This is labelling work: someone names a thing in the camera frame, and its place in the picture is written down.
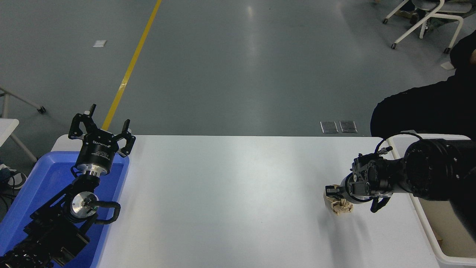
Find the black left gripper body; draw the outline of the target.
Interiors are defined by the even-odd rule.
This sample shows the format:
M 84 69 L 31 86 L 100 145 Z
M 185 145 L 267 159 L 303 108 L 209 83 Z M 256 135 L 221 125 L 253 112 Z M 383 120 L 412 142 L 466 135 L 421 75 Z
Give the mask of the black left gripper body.
M 87 165 L 94 165 L 104 170 L 110 170 L 118 149 L 118 142 L 114 134 L 103 130 L 88 133 L 82 140 L 76 169 L 83 170 Z

